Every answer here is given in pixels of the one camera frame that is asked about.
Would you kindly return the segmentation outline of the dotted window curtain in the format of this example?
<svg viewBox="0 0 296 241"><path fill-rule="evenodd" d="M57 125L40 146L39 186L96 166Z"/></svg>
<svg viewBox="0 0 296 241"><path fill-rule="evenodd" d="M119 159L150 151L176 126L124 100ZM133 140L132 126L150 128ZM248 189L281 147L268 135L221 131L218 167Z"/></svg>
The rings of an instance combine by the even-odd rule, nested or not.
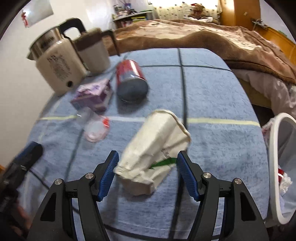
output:
<svg viewBox="0 0 296 241"><path fill-rule="evenodd" d="M151 1L151 3L158 19L161 20L191 18L188 16L191 4L202 4L205 7L203 16L200 19L212 17L214 20L219 21L222 13L220 1Z"/></svg>

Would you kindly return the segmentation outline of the white trash bin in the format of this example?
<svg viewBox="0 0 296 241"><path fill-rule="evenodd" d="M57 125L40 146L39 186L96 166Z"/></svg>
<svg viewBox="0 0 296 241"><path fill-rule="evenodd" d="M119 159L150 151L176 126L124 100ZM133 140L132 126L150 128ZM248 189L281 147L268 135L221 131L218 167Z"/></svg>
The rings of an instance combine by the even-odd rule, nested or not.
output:
<svg viewBox="0 0 296 241"><path fill-rule="evenodd" d="M295 213L295 119L280 113L262 127L269 166L266 227L286 225Z"/></svg>

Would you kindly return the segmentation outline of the pink bed sheet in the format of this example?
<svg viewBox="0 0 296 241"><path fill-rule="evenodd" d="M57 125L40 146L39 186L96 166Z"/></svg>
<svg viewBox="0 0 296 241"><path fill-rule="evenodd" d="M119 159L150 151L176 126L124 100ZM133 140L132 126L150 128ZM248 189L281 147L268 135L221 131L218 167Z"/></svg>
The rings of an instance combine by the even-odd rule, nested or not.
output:
<svg viewBox="0 0 296 241"><path fill-rule="evenodd" d="M285 84L280 79L266 73L232 69L240 80L248 82L255 91L270 101L275 115L288 113L295 118L295 85Z"/></svg>

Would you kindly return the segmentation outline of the purple milk carton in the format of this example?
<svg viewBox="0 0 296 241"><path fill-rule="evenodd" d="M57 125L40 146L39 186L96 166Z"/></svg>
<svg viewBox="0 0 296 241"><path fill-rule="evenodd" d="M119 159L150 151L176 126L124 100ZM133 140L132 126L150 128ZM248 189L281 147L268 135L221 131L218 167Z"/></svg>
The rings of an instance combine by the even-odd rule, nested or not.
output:
<svg viewBox="0 0 296 241"><path fill-rule="evenodd" d="M70 103L77 110L90 108L96 113L104 112L107 110L112 94L110 80L105 78L98 82L79 86Z"/></svg>

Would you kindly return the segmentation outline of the cream electric kettle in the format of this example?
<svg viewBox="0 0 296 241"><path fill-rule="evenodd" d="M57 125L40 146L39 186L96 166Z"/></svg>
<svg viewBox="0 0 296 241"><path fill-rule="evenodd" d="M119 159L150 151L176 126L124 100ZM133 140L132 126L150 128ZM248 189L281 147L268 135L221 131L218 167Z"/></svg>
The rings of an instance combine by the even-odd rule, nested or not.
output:
<svg viewBox="0 0 296 241"><path fill-rule="evenodd" d="M80 19L70 18L41 34L27 55L36 62L36 68L57 96L80 84L88 72L72 40L65 35L70 28L76 28L81 34L86 32Z"/></svg>

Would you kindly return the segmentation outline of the red drink can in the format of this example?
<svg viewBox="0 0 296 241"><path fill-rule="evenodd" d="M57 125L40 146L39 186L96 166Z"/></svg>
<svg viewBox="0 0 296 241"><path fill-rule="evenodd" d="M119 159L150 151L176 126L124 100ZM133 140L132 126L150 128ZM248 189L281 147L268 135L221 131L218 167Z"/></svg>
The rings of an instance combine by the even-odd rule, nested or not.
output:
<svg viewBox="0 0 296 241"><path fill-rule="evenodd" d="M121 61L116 67L116 93L125 103L143 101L149 92L149 85L137 62L131 59Z"/></svg>

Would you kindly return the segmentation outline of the brown bed blanket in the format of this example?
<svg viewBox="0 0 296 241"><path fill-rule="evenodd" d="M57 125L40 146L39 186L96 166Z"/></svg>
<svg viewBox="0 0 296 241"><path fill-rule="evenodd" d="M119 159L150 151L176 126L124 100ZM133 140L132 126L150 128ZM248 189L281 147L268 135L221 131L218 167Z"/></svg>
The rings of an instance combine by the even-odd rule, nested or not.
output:
<svg viewBox="0 0 296 241"><path fill-rule="evenodd" d="M193 20L148 20L114 31L121 53L152 48L203 48L232 69L271 74L295 83L295 65L279 47L259 33L239 26Z"/></svg>

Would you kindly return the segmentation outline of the wooden headboard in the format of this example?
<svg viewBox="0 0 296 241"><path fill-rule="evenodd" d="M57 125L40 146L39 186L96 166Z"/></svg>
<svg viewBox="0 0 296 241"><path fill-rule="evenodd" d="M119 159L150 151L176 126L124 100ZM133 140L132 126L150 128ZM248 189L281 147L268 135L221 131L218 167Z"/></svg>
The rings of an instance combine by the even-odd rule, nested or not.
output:
<svg viewBox="0 0 296 241"><path fill-rule="evenodd" d="M258 32L262 37L277 45L285 56L295 64L295 43L288 39L283 33L267 26L254 25L253 29Z"/></svg>

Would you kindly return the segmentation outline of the white brown lidded mug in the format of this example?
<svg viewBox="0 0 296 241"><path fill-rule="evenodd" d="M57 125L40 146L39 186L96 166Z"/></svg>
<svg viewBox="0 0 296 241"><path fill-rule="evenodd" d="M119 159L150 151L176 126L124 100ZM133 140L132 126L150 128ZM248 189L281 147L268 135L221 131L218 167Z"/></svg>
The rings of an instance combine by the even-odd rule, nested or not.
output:
<svg viewBox="0 0 296 241"><path fill-rule="evenodd" d="M100 28L93 28L81 34L74 41L74 47L87 69L93 74L104 72L110 67L110 59L107 48L103 43L103 37L111 37L116 54L120 56L117 40L113 30L102 32Z"/></svg>

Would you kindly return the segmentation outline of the white paper cup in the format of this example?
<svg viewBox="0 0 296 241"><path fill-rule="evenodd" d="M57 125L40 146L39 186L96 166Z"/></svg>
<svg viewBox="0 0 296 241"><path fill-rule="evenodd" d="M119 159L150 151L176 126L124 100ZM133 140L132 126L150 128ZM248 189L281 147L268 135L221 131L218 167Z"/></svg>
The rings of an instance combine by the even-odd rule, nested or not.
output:
<svg viewBox="0 0 296 241"><path fill-rule="evenodd" d="M173 112L156 109L126 146L114 173L131 195L150 195L190 142L190 133Z"/></svg>

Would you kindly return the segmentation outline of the clear plastic cup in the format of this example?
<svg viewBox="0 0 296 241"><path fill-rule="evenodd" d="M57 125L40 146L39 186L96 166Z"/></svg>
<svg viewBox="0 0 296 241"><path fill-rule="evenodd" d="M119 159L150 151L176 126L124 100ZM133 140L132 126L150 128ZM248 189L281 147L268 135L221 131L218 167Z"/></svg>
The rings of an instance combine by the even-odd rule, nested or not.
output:
<svg viewBox="0 0 296 241"><path fill-rule="evenodd" d="M77 114L77 122L82 126L86 140L97 143L103 140L110 129L109 118L96 114L90 108L82 108Z"/></svg>

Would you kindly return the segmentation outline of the cluttered shelf desk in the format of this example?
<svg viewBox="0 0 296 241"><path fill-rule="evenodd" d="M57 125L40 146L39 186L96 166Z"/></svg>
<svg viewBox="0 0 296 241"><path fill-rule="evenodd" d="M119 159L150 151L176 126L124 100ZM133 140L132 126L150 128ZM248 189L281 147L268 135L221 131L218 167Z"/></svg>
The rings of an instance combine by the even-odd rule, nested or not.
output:
<svg viewBox="0 0 296 241"><path fill-rule="evenodd" d="M113 9L112 22L117 29L154 19L151 1L114 1Z"/></svg>

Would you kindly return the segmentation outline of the wooden wardrobe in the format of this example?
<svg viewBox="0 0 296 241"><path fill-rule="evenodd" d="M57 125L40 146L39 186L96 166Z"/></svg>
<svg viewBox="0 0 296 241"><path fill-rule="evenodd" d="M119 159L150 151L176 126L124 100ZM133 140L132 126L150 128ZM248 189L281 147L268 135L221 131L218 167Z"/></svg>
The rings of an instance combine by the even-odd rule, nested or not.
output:
<svg viewBox="0 0 296 241"><path fill-rule="evenodd" d="M259 0L224 0L220 3L222 8L221 25L241 26L252 30L252 21L261 18Z"/></svg>

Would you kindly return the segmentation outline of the blue checked tablecloth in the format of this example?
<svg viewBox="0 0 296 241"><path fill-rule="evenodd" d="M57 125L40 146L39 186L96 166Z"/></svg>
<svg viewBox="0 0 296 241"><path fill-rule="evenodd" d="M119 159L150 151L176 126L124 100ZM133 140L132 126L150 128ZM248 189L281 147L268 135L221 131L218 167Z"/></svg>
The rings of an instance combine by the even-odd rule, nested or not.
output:
<svg viewBox="0 0 296 241"><path fill-rule="evenodd" d="M148 81L147 98L124 103L114 94L105 116L110 129L103 140L86 140L71 104L75 93L53 96L29 136L44 148L22 187L20 203L34 216L47 187L57 178L80 178L103 162L110 151L119 153L132 168L175 158L167 142L173 140L175 118L183 121L191 141L190 159L215 177L240 178L262 217L267 216L269 177L266 147L253 107L226 62L207 49L171 48L133 51L111 58L111 67L86 83L116 79L115 66L136 61Z"/></svg>

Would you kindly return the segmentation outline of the silver wall poster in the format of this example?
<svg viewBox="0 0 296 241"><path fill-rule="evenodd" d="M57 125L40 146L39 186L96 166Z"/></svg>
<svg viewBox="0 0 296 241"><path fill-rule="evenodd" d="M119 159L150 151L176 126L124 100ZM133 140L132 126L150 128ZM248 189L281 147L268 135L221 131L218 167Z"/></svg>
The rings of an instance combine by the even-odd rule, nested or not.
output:
<svg viewBox="0 0 296 241"><path fill-rule="evenodd" d="M29 28L53 14L49 0L33 0L23 7L21 17L25 27Z"/></svg>

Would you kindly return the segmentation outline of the teddy bear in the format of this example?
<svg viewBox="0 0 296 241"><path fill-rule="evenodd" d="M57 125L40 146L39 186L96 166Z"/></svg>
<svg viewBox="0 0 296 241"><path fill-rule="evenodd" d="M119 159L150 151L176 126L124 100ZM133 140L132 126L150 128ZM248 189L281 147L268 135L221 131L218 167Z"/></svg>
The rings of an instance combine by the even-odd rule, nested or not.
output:
<svg viewBox="0 0 296 241"><path fill-rule="evenodd" d="M191 4L189 17L200 19L203 16L204 6L202 4Z"/></svg>

